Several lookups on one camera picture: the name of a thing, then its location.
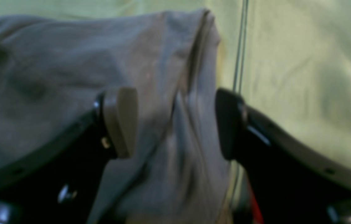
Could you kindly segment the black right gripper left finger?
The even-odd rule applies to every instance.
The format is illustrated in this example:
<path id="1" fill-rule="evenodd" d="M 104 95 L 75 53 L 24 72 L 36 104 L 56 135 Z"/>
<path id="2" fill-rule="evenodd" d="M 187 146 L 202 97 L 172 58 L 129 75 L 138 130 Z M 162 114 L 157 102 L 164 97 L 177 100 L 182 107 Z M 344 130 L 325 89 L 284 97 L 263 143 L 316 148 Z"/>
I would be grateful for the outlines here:
<path id="1" fill-rule="evenodd" d="M 134 155 L 138 94 L 109 88 L 59 136 L 0 165 L 0 224 L 84 224 L 110 160 Z"/>

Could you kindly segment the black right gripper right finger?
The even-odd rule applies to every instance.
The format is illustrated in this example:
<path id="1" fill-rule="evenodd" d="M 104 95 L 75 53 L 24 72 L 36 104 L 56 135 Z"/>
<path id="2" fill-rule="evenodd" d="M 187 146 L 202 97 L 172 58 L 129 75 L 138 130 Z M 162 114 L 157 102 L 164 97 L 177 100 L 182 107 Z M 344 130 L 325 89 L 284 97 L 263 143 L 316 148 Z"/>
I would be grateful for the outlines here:
<path id="1" fill-rule="evenodd" d="M 351 224 L 351 169 L 299 142 L 236 93 L 220 88 L 215 114 L 224 159 L 246 171 L 260 224 Z"/>

